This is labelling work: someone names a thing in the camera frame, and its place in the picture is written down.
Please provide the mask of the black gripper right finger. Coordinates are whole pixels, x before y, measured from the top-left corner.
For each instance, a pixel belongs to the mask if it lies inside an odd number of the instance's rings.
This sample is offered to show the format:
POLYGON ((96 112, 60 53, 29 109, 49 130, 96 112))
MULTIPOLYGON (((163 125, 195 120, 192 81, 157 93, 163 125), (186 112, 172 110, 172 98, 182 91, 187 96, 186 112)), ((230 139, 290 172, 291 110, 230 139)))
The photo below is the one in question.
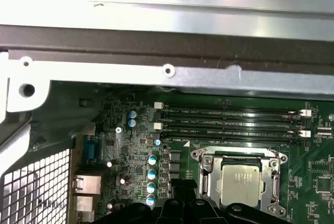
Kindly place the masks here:
POLYGON ((213 207, 208 200, 196 196, 197 183, 194 180, 183 182, 186 223, 287 223, 283 219, 242 203, 232 203, 224 209, 213 207))

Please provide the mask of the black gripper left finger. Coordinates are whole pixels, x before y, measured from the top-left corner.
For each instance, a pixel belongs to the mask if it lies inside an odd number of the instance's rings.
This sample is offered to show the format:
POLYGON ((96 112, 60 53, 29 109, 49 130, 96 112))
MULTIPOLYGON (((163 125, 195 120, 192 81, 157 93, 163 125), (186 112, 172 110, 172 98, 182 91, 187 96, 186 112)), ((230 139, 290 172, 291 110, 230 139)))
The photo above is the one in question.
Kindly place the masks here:
POLYGON ((184 185, 181 179, 171 181, 171 194, 162 206, 151 209, 143 203, 133 203, 98 219, 98 223, 183 223, 184 185))

